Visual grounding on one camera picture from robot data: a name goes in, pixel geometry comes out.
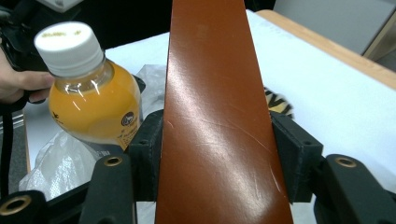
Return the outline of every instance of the brown leather strip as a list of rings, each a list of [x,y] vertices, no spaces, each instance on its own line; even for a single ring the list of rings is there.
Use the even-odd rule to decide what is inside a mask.
[[[291,223],[243,1],[174,0],[156,223]]]

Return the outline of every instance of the white bottle cap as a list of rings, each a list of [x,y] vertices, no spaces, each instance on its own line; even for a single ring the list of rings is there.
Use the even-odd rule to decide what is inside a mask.
[[[91,27],[78,21],[57,23],[40,31],[35,36],[35,47],[57,77],[86,74],[105,57]]]

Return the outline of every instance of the plastic bottle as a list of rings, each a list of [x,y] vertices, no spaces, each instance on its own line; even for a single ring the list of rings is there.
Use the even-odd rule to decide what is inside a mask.
[[[54,24],[36,35],[35,47],[55,76],[54,120],[99,156],[125,150],[140,126],[140,91],[129,72],[106,58],[91,27]]]

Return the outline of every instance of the hand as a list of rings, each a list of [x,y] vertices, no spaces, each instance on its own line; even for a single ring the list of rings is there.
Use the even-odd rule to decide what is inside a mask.
[[[0,104],[17,102],[24,91],[35,91],[29,96],[31,103],[44,100],[53,82],[54,77],[48,72],[15,71],[0,49]]]

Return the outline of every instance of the table surface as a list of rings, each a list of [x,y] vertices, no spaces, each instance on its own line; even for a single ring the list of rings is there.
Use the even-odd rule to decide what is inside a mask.
[[[295,121],[325,146],[324,155],[362,161],[385,189],[396,192],[396,74],[274,11],[247,11],[247,18],[264,86],[286,96]],[[166,64],[168,37],[109,49],[106,55],[136,74],[144,64]],[[24,115],[31,170],[38,150],[60,129],[46,104],[28,105]],[[315,223],[312,203],[295,204],[292,213],[295,223]]]

